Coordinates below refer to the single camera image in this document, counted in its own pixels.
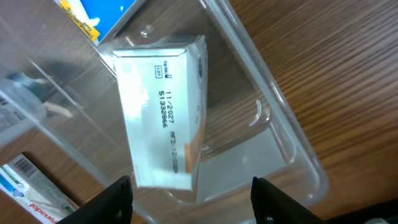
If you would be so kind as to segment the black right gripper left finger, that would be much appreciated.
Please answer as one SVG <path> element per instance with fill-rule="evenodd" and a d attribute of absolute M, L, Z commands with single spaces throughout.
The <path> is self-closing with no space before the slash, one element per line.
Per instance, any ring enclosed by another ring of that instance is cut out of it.
<path fill-rule="evenodd" d="M 132 203 L 131 178 L 124 175 L 57 224 L 130 224 Z"/>

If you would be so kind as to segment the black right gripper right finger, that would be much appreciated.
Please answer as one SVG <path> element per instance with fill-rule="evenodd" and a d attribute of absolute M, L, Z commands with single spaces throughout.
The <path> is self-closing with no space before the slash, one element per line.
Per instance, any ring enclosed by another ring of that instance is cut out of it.
<path fill-rule="evenodd" d="M 253 177 L 251 203 L 257 224 L 325 223 L 265 178 Z"/>

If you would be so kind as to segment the white Panadol box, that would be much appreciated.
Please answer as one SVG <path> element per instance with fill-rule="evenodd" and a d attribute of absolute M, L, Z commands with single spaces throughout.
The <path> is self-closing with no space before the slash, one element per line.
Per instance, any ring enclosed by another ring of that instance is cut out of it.
<path fill-rule="evenodd" d="M 1 166 L 1 191 L 41 223 L 57 223 L 79 209 L 23 154 Z"/>

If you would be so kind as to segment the white medicine box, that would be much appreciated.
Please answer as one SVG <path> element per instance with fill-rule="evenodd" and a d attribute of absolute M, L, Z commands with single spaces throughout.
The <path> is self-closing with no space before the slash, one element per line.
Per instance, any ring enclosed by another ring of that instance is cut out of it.
<path fill-rule="evenodd" d="M 112 56 L 136 185 L 193 190 L 206 119 L 205 36 L 164 37 Z"/>

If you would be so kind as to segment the blue VapoDrops box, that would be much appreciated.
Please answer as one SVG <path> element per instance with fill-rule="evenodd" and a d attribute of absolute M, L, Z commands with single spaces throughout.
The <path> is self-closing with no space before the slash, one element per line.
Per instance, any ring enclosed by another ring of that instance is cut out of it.
<path fill-rule="evenodd" d="M 146 0 L 55 0 L 95 45 L 111 40 Z"/>

